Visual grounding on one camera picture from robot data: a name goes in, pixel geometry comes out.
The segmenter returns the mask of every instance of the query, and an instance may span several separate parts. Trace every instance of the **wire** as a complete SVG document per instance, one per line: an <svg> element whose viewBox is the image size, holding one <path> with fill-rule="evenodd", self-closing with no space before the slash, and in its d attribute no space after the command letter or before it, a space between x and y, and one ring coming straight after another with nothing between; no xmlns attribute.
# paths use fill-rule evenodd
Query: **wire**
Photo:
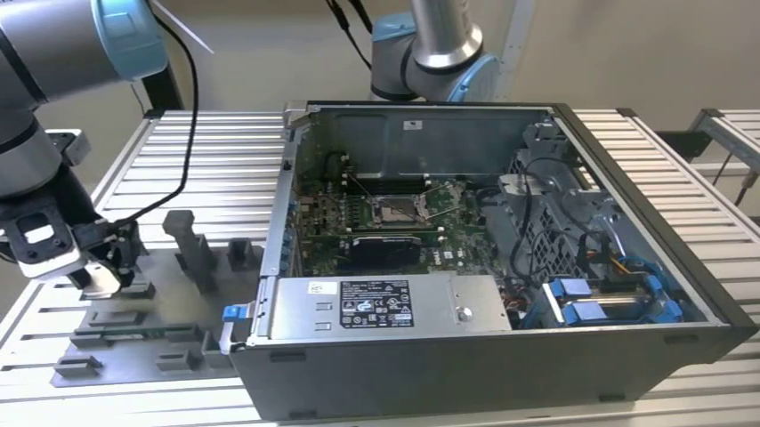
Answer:
<svg viewBox="0 0 760 427"><path fill-rule="evenodd" d="M346 33L347 40L350 41L351 46L354 46L354 50L357 51L362 62L367 66L367 69L371 70L371 64L369 63L367 58L365 58L365 54L362 53L361 49L358 48L358 44L357 44L357 40L354 39L354 35L351 35L350 24L347 22L346 14L343 13L343 8L341 7L341 5L337 3L335 0L325 0L325 3L327 5L327 7L330 8L330 11L333 12L333 16L335 17L338 26L341 27L343 32Z"/></svg>
<svg viewBox="0 0 760 427"><path fill-rule="evenodd" d="M509 254L509 267L514 271L514 274L518 276L518 278L521 278L522 281L529 286L533 286L533 279L530 277L530 272L529 272L529 274L525 274L522 271L520 271L518 265L517 265L517 258L518 258L520 247L522 246L522 241L525 240L525 235L528 234L528 226L530 224L530 214L532 214L532 210L533 210L533 193L530 191L530 185L528 182L528 174L529 174L529 169L533 166L533 164L536 162L540 162L540 161L550 161L550 162L556 162L556 163L562 163L564 165L568 165L570 167L574 167L574 165L576 165L574 162L560 160L558 158L554 158L554 157L536 157L534 159L532 159L529 161L529 163L522 168L521 175L522 175L522 181L525 182L525 213L522 214L522 223L520 225L518 240L514 243L514 246L512 247L512 253Z"/></svg>
<svg viewBox="0 0 760 427"><path fill-rule="evenodd" d="M632 274L632 273L631 273L631 270L627 269L627 266L623 265L623 264L620 263L620 261L618 261L616 258L613 258L613 257L610 256L610 257L609 257L609 261L616 265L616 267L617 267L625 274Z"/></svg>
<svg viewBox="0 0 760 427"><path fill-rule="evenodd" d="M741 189L739 190L739 197L736 198L736 201L733 202L735 205L740 205L741 201L744 200L744 195L747 194L747 187L741 187Z"/></svg>
<svg viewBox="0 0 760 427"><path fill-rule="evenodd" d="M164 197L162 197L159 200L156 200L151 205L148 205L147 207L140 209L136 213L134 213L128 217L115 221L112 224L114 230L122 228L130 222L135 222L140 217L143 217L143 215L146 215L148 212L154 211L160 205L163 205L166 202L168 202L176 196L179 196L179 193L182 193L182 191L186 189L187 173L190 171L190 157L192 156L192 143L195 142L195 131L198 129L198 111L200 109L200 103L198 101L198 98L199 98L198 68L195 65L195 60L192 58L192 53L190 52L190 49L187 48L186 42L183 42L183 40L179 37L179 35L176 34L176 32L167 26L167 24L160 20L160 18L158 16L155 16L155 20L158 21L158 25L164 29L164 31L168 33L168 35L175 39L176 44L179 44L179 47L184 51L184 54L187 56L187 63L190 65L190 74L192 77L192 116L190 118L190 133L187 135L186 157L184 157L184 163L182 165L182 179L179 180L179 185L176 186L176 189L170 194L167 194Z"/></svg>
<svg viewBox="0 0 760 427"><path fill-rule="evenodd" d="M723 171L725 170L725 165L728 165L728 162L732 160L732 157L733 157L733 154L728 153L728 156L725 157L725 160L723 161L721 168L717 170L717 174L715 175L715 179L712 180L713 186L715 186L715 184L717 184L717 180L721 179Z"/></svg>
<svg viewBox="0 0 760 427"><path fill-rule="evenodd" d="M11 262L12 264L17 264L9 243L0 243L0 260Z"/></svg>
<svg viewBox="0 0 760 427"><path fill-rule="evenodd" d="M140 104L140 111L143 111L143 116L144 116L144 104L143 100L140 99L140 95L138 94L138 91L134 88L134 83L130 83L130 89L132 89L134 98L138 100L138 104Z"/></svg>
<svg viewBox="0 0 760 427"><path fill-rule="evenodd" d="M367 14L367 9L365 9L365 5L361 3L361 0L347 0L354 6L354 10L357 11L358 18L361 19L362 24L365 24L365 28L367 32L371 34L373 27L371 27L371 18Z"/></svg>

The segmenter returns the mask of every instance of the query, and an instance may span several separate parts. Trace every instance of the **power supply label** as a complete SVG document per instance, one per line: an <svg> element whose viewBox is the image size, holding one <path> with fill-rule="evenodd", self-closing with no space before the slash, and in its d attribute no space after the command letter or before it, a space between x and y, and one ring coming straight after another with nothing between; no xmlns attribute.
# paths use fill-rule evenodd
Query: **power supply label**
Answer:
<svg viewBox="0 0 760 427"><path fill-rule="evenodd" d="M409 281L341 282L341 325L346 329L414 326Z"/></svg>

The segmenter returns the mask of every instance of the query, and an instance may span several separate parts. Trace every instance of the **white wall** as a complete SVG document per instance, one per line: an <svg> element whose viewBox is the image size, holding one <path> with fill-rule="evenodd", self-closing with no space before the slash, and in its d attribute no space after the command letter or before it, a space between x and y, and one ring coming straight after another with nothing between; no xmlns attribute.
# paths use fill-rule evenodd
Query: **white wall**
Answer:
<svg viewBox="0 0 760 427"><path fill-rule="evenodd" d="M659 129L685 127L700 108L760 108L757 0L534 0L509 98L574 107L631 107ZM277 110L293 99L366 99L369 72L321 0L163 0L214 54L190 43L203 109ZM369 36L347 7L369 54ZM370 15L406 0L366 0ZM472 0L488 48L504 49L514 0ZM187 97L187 64L168 41ZM79 173L96 181L140 119L128 86L40 109L43 125L82 127L95 153ZM760 213L760 197L748 198Z"/></svg>
<svg viewBox="0 0 760 427"><path fill-rule="evenodd" d="M150 106L142 85L135 88ZM37 110L37 120L45 128L84 130L92 152L78 166L76 174L86 188L98 185L142 119L143 112L127 83L80 93Z"/></svg>
<svg viewBox="0 0 760 427"><path fill-rule="evenodd" d="M410 8L409 0L363 3L373 19ZM369 71L322 0L162 0L162 4L214 51L190 43L203 109L274 110L290 100L367 99ZM369 34L347 2L341 4L358 45L371 59ZM488 49L497 54L513 4L514 0L470 2ZM171 42L170 49L188 99L186 62Z"/></svg>
<svg viewBox="0 0 760 427"><path fill-rule="evenodd" d="M701 108L760 108L760 1L536 0L513 101L629 107L656 129ZM723 162L711 147L703 162ZM721 179L733 200L740 177ZM743 209L760 215L760 185Z"/></svg>

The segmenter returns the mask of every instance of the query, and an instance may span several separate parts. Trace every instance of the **aluminum extrusion table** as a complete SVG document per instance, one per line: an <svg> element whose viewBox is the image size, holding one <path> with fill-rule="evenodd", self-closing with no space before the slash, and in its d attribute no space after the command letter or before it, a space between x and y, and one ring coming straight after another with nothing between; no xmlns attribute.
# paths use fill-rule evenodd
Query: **aluminum extrusion table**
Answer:
<svg viewBox="0 0 760 427"><path fill-rule="evenodd" d="M760 229L679 158L637 117L576 110L655 207L760 323ZM176 186L190 112L146 119L94 192L116 218ZM186 192L166 208L191 208L212 245L263 242L283 140L279 113L200 113ZM171 247L167 209L140 221L150 247ZM87 302L66 280L32 281L0 324L0 422L37 425L247 425L262 423L238 378L56 389L52 366ZM760 423L760 335L712 365L684 367L637 402L438 415L346 426L716 426Z"/></svg>

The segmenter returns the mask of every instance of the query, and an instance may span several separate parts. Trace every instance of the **barcode sticker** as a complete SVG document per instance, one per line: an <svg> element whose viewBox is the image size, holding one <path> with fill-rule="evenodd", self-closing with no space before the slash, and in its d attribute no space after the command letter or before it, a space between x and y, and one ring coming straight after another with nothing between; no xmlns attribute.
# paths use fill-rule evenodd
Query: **barcode sticker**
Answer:
<svg viewBox="0 0 760 427"><path fill-rule="evenodd" d="M317 295L335 295L337 282L309 282L309 293Z"/></svg>

